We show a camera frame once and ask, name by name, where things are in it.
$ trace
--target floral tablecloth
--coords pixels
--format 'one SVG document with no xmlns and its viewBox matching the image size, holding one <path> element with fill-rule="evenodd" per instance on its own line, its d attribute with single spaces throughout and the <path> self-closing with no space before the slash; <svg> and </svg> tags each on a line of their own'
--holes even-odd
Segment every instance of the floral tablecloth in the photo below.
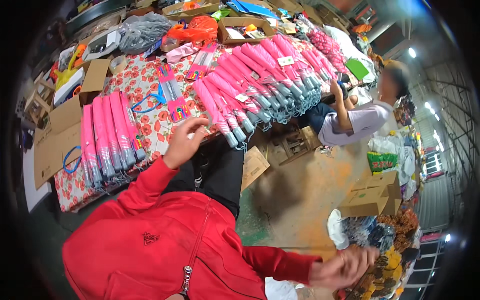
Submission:
<svg viewBox="0 0 480 300">
<path fill-rule="evenodd" d="M 308 42 L 293 42 L 293 45 L 299 51 L 313 48 L 313 45 Z M 214 60 L 225 51 L 231 52 L 231 49 L 219 48 L 215 53 Z M 127 55 L 126 58 L 128 62 L 127 68 L 123 72 L 105 79 L 103 94 L 108 95 L 113 91 L 124 92 L 133 105 L 150 93 L 158 93 L 159 83 L 155 70 L 160 64 L 160 58 L 156 58 L 153 61 L 146 61 L 143 55 Z M 205 133 L 205 135 L 208 136 L 217 132 L 218 128 L 211 123 L 211 117 L 193 90 L 193 81 L 184 79 L 190 66 L 193 64 L 194 58 L 195 55 L 189 55 L 181 59 L 178 63 L 173 64 L 172 69 L 192 115 L 210 120 L 210 124 L 206 126 Z M 330 87 L 328 85 L 325 84 L 322 86 L 323 92 L 329 92 L 329 90 Z M 150 96 L 137 106 L 135 110 L 147 110 L 148 108 L 152 108 L 156 103 L 157 100 Z M 134 113 L 134 115 L 147 154 L 146 160 L 138 163 L 137 166 L 145 167 L 147 162 L 151 163 L 155 161 L 166 152 L 168 143 L 180 122 L 173 123 L 167 107 L 162 104 L 159 104 L 153 111 L 138 114 Z M 76 160 L 68 165 L 67 168 L 72 169 L 75 162 Z M 104 194 L 103 192 L 85 187 L 81 164 L 72 174 L 68 174 L 63 169 L 60 170 L 55 174 L 54 179 L 60 208 L 63 212 L 77 212 L 80 208 Z"/>
</svg>

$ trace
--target jeans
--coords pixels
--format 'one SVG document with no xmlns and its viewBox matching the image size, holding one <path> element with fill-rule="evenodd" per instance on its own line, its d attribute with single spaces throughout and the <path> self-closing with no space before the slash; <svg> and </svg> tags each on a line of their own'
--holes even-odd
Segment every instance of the jeans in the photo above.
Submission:
<svg viewBox="0 0 480 300">
<path fill-rule="evenodd" d="M 243 177 L 243 151 L 229 147 L 223 136 L 219 143 L 205 145 L 211 156 L 208 170 L 202 174 L 202 184 L 195 187 L 192 160 L 180 166 L 180 171 L 170 180 L 162 195 L 168 192 L 201 192 L 229 209 L 235 217 L 240 213 L 240 190 Z"/>
<path fill-rule="evenodd" d="M 322 129 L 326 115 L 331 112 L 336 111 L 327 104 L 320 102 L 316 106 L 307 110 L 302 118 L 304 122 L 308 122 L 308 125 L 312 126 L 315 133 L 318 134 L 320 129 Z"/>
</svg>

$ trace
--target logo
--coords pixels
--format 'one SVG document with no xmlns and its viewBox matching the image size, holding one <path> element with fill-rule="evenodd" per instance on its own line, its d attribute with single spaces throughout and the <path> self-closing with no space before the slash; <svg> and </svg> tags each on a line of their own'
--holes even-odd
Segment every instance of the logo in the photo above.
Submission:
<svg viewBox="0 0 480 300">
<path fill-rule="evenodd" d="M 144 246 L 150 245 L 151 243 L 153 243 L 154 241 L 156 241 L 160 238 L 160 236 L 155 235 L 155 234 L 150 234 L 146 231 L 143 234 L 143 236 L 144 236 Z"/>
</svg>

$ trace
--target zipper pull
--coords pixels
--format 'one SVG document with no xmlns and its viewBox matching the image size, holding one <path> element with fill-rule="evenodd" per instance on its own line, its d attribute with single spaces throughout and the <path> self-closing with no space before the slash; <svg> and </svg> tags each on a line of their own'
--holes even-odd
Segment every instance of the zipper pull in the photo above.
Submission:
<svg viewBox="0 0 480 300">
<path fill-rule="evenodd" d="M 186 265 L 183 267 L 183 285 L 182 285 L 182 288 L 184 291 L 188 291 L 189 289 L 189 281 L 190 281 L 190 276 L 192 274 L 192 267 L 190 267 L 189 265 Z"/>
</svg>

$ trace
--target green floor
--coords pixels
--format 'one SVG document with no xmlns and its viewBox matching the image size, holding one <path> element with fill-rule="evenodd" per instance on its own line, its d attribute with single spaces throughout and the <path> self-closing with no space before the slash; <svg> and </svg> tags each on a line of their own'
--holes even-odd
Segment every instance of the green floor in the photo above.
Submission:
<svg viewBox="0 0 480 300">
<path fill-rule="evenodd" d="M 92 211 L 103 202 L 116 199 L 118 193 L 96 200 L 77 214 L 62 213 L 56 199 L 46 199 L 27 218 L 25 238 L 30 245 L 29 251 L 58 299 L 77 299 L 63 271 L 62 244 Z M 271 237 L 268 216 L 259 214 L 252 203 L 251 191 L 244 190 L 240 197 L 236 231 L 245 246 L 267 245 Z"/>
</svg>

